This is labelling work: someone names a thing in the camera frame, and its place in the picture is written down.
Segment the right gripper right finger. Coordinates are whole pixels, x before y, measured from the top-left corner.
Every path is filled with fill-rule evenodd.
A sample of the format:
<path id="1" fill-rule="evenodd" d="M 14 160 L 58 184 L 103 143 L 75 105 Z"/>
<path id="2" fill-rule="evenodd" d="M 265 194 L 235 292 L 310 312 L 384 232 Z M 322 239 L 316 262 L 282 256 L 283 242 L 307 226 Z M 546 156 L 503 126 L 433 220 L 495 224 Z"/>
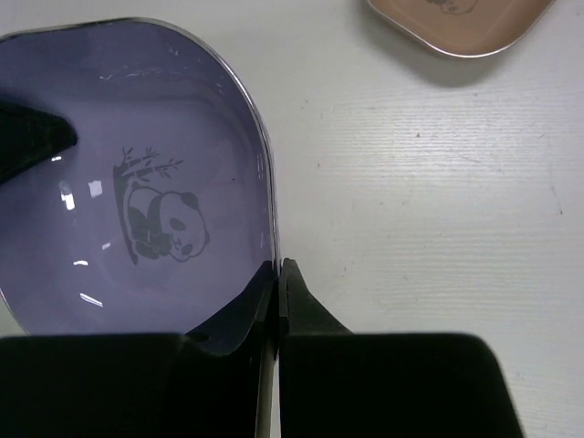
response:
<path id="1" fill-rule="evenodd" d="M 519 437 L 493 351 L 461 333 L 356 334 L 309 292 L 296 261 L 278 285 L 285 437 Z"/>

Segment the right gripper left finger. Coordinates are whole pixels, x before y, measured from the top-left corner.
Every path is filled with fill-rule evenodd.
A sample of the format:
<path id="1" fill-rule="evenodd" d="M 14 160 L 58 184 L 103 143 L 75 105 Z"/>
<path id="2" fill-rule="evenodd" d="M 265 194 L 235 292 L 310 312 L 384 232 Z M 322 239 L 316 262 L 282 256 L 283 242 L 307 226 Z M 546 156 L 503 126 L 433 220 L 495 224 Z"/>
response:
<path id="1" fill-rule="evenodd" d="M 262 264 L 190 332 L 1 341 L 4 437 L 267 437 L 273 292 Z"/>

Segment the purple square plate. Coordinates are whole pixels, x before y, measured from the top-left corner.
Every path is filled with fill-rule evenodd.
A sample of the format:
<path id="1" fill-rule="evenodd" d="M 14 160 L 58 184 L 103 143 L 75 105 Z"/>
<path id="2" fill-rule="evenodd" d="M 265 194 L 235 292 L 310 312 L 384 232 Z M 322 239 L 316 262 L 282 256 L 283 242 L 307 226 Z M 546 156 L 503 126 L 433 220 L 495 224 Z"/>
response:
<path id="1" fill-rule="evenodd" d="M 78 135 L 1 187 L 1 295 L 20 328 L 237 349 L 277 237 L 266 132 L 233 70 L 178 28 L 121 19 L 4 37 L 1 95 Z"/>

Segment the brown square panda plate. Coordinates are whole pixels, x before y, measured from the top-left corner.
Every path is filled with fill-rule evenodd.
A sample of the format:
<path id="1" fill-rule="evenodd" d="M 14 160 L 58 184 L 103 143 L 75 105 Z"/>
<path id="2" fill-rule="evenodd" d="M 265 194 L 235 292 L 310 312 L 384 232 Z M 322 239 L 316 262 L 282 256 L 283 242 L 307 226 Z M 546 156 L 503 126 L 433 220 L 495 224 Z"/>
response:
<path id="1" fill-rule="evenodd" d="M 447 57 L 481 58 L 519 41 L 553 5 L 548 0 L 371 0 L 370 9 L 414 41 Z"/>

